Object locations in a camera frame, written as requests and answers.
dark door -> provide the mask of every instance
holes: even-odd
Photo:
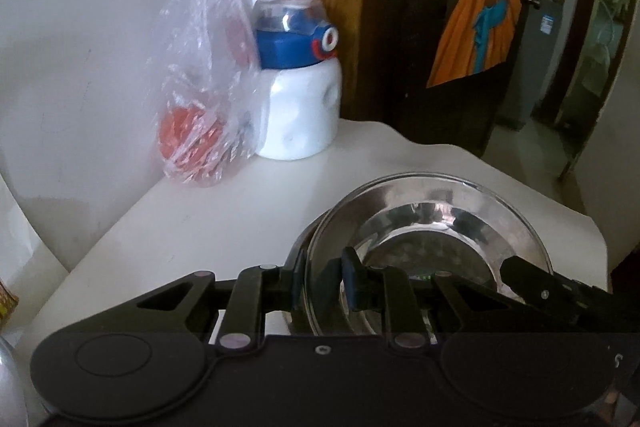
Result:
[[[404,0],[388,121],[408,139],[482,155],[507,91],[531,5],[523,3],[507,61],[426,89],[440,35],[458,0]]]

blue ribbon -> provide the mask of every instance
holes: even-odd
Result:
[[[474,73],[484,71],[484,58],[486,57],[486,49],[489,45],[489,31],[500,25],[507,16],[507,8],[509,3],[507,0],[499,0],[493,6],[485,6],[478,14],[478,18],[474,23],[476,37],[474,43],[476,45],[476,66]]]

plastic bag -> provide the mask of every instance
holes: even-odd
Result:
[[[158,141],[167,176],[211,185],[261,146],[269,86],[251,0],[169,0],[159,62],[166,107]]]

stainless steel plate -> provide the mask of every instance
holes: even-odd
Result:
[[[318,335],[380,332],[379,315],[351,314],[335,285],[347,246],[367,266],[397,266],[414,278],[450,271],[511,297],[500,279],[506,258],[552,270],[530,224],[487,188],[428,172],[382,178],[349,194],[313,233],[303,299]]]

transparent bottle cover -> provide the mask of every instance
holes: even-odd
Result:
[[[321,0],[259,0],[254,7],[255,28],[266,32],[313,35],[327,25]]]

